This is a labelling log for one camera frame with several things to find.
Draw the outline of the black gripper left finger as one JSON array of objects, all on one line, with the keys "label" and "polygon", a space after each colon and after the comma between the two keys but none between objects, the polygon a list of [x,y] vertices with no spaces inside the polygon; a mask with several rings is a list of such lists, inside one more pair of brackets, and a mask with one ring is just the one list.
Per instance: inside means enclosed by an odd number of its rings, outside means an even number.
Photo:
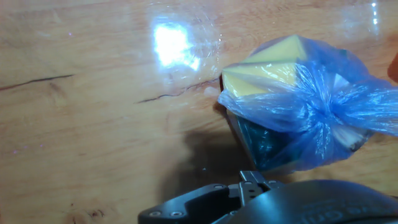
[{"label": "black gripper left finger", "polygon": [[260,173],[241,171],[237,184],[210,184],[138,214],[138,224],[226,223],[260,194]]}]

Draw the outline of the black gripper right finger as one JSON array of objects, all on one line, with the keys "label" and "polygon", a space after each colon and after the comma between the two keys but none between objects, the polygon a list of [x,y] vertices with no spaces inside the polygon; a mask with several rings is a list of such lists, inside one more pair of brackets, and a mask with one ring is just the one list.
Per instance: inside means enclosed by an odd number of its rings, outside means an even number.
[{"label": "black gripper right finger", "polygon": [[266,188],[267,190],[279,189],[283,187],[283,183],[277,180],[267,180],[264,176],[258,171],[252,171],[252,176],[258,185]]}]

